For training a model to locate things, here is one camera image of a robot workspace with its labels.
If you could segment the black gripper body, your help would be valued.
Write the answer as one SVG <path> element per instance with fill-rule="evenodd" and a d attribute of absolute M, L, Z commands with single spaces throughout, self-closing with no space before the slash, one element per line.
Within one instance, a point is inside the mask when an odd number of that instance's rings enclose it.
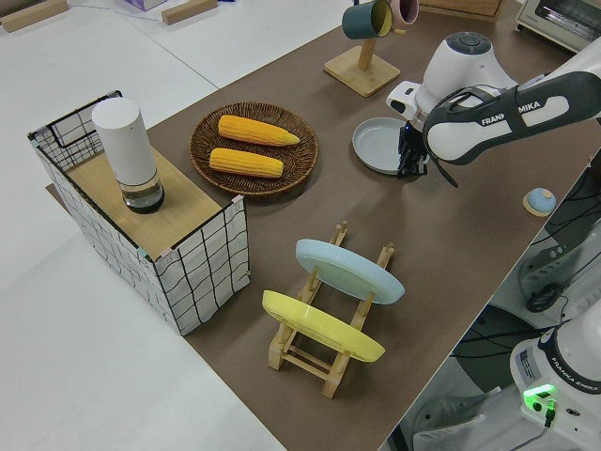
<path fill-rule="evenodd" d="M 406 122 L 400 129 L 398 153 L 410 158 L 421 158 L 427 156 L 424 145 L 423 134 Z"/>

